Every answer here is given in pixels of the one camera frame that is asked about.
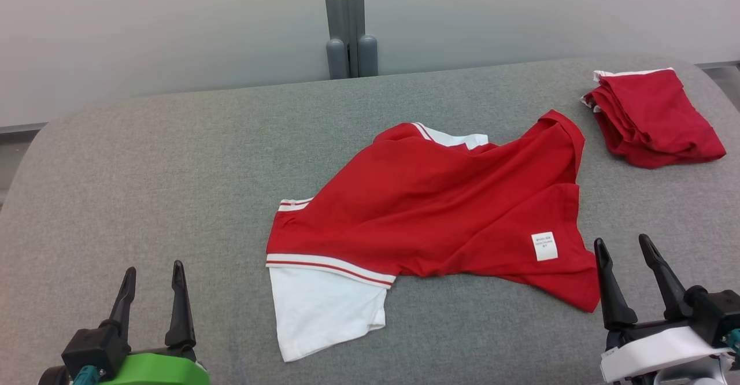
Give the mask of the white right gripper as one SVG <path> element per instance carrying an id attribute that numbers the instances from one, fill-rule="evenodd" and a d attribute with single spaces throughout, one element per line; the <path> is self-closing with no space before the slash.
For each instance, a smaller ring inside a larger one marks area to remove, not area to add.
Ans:
<path id="1" fill-rule="evenodd" d="M 731 330 L 706 326 L 691 317 L 685 288 L 650 237 L 639 245 L 653 271 L 664 303 L 664 319 L 638 323 L 636 312 L 613 274 L 613 261 L 602 238 L 594 241 L 602 318 L 607 333 L 600 371 L 607 384 L 729 384 Z"/>

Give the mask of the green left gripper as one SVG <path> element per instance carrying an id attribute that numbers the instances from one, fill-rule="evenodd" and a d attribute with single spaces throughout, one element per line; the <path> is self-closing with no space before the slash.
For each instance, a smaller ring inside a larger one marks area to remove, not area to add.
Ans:
<path id="1" fill-rule="evenodd" d="M 124 274 L 109 317 L 99 327 L 116 328 L 121 339 L 128 338 L 130 308 L 135 298 L 136 269 Z M 210 374 L 198 361 L 197 343 L 188 297 L 183 263 L 175 260 L 172 274 L 174 293 L 170 327 L 165 335 L 166 347 L 132 351 L 114 358 L 113 364 L 98 364 L 100 384 L 209 384 Z"/>

